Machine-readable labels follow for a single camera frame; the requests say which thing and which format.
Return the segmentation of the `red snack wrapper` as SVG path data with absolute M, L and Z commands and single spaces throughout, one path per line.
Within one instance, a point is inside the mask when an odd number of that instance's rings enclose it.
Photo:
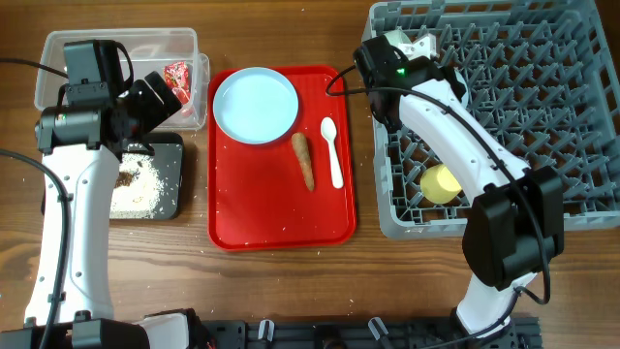
M 164 67 L 166 85 L 183 105 L 191 98 L 190 70 L 186 62 L 179 61 Z

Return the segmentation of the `brown food scrap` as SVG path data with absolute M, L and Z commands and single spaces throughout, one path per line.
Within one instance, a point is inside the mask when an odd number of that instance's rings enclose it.
M 120 172 L 115 182 L 115 188 L 121 187 L 121 186 L 130 186 L 131 183 L 134 181 L 134 177 L 135 175 L 133 173 Z

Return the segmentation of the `white rice pile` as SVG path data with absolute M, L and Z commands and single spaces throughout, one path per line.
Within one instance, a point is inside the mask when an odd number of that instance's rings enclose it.
M 164 182 L 154 166 L 154 159 L 142 154 L 125 153 L 119 172 L 135 175 L 130 186 L 114 187 L 110 219 L 153 219 L 160 208 Z

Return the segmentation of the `yellow plastic cup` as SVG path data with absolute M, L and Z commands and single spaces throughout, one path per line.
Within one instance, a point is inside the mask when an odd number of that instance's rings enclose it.
M 419 185 L 423 196 L 436 205 L 452 201 L 462 191 L 461 185 L 445 164 L 428 168 L 422 174 Z

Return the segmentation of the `light blue bowl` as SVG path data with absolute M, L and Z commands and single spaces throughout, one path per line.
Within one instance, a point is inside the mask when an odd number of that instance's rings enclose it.
M 467 108 L 470 101 L 470 91 L 467 86 L 467 82 L 464 77 L 458 72 L 455 71 L 455 88 L 453 89 L 455 96 L 459 99 L 463 108 Z

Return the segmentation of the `green bowl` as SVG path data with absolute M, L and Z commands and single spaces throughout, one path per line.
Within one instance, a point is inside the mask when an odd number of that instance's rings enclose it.
M 384 34 L 391 46 L 404 50 L 412 44 L 410 38 L 402 30 L 392 30 Z

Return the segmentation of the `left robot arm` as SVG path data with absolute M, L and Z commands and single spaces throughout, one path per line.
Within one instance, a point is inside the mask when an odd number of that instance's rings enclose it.
M 109 214 L 126 143 L 139 143 L 181 105 L 162 77 L 136 79 L 113 40 L 64 46 L 65 83 L 35 126 L 45 176 L 45 216 L 37 278 L 23 327 L 5 348 L 208 348 L 213 340 L 191 308 L 136 323 L 113 315 Z

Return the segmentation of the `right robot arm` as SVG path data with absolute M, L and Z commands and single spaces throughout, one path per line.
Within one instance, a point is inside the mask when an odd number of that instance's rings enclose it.
M 364 41 L 354 62 L 374 118 L 421 137 L 471 204 L 462 250 L 473 276 L 455 315 L 470 338 L 485 338 L 509 323 L 536 275 L 550 284 L 549 263 L 565 245 L 562 180 L 485 131 L 463 106 L 466 84 L 437 55 L 434 35 L 411 42 L 395 30 Z

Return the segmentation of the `grey dishwasher rack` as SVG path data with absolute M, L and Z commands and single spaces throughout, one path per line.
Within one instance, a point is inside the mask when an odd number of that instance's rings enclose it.
M 532 167 L 562 179 L 565 228 L 619 223 L 619 81 L 592 1 L 379 2 L 363 36 L 432 34 L 471 114 Z

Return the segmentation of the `clear plastic bin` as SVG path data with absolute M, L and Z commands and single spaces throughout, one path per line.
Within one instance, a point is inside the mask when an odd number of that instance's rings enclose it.
M 207 55 L 199 51 L 198 35 L 194 29 L 177 27 L 53 31 L 46 37 L 40 63 L 58 71 L 65 71 L 64 45 L 93 39 L 121 43 L 129 53 L 128 58 L 120 58 L 123 74 L 129 74 L 127 61 L 130 60 L 137 79 L 142 79 L 153 71 L 163 74 L 166 66 L 185 62 L 189 68 L 191 83 L 189 101 L 158 129 L 197 131 L 204 126 L 210 67 Z

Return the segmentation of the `black plastic tray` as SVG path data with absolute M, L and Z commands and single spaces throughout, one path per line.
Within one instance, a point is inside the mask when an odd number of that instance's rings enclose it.
M 164 182 L 160 208 L 153 219 L 110 219 L 110 205 L 119 167 L 125 153 L 154 159 Z M 155 133 L 144 144 L 130 143 L 116 156 L 105 146 L 89 149 L 85 144 L 58 146 L 43 157 L 43 164 L 60 177 L 79 223 L 103 225 L 111 220 L 168 220 L 179 211 L 184 144 L 176 133 Z

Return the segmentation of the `light blue plate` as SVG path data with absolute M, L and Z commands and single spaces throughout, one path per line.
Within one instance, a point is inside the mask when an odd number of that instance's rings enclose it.
M 264 67 L 241 69 L 217 87 L 213 117 L 233 140 L 246 144 L 271 143 L 295 124 L 297 92 L 283 74 Z

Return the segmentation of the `white plastic spoon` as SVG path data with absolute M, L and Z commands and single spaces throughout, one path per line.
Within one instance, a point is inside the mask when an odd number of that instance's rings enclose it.
M 322 120 L 321 135 L 327 143 L 332 185 L 336 189 L 341 189 L 344 186 L 344 178 L 335 147 L 337 129 L 334 121 L 330 117 L 325 117 Z

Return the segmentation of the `red serving tray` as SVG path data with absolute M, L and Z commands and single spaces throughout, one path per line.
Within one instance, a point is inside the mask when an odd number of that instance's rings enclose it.
M 347 102 L 326 95 L 336 70 L 310 65 L 277 71 L 290 80 L 299 98 L 291 131 L 303 133 L 308 141 L 315 189 L 306 188 L 289 135 L 261 145 L 240 143 L 222 132 L 209 109 L 207 233 L 227 251 L 338 244 L 357 226 Z M 341 189 L 331 182 L 327 143 L 321 135 L 325 117 L 337 129 Z

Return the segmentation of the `orange carrot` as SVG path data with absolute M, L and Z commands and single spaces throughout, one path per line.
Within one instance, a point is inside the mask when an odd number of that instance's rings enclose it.
M 309 191 L 313 191 L 315 189 L 315 181 L 312 171 L 312 162 L 308 142 L 303 133 L 297 132 L 292 135 L 292 147 L 299 163 L 306 188 Z

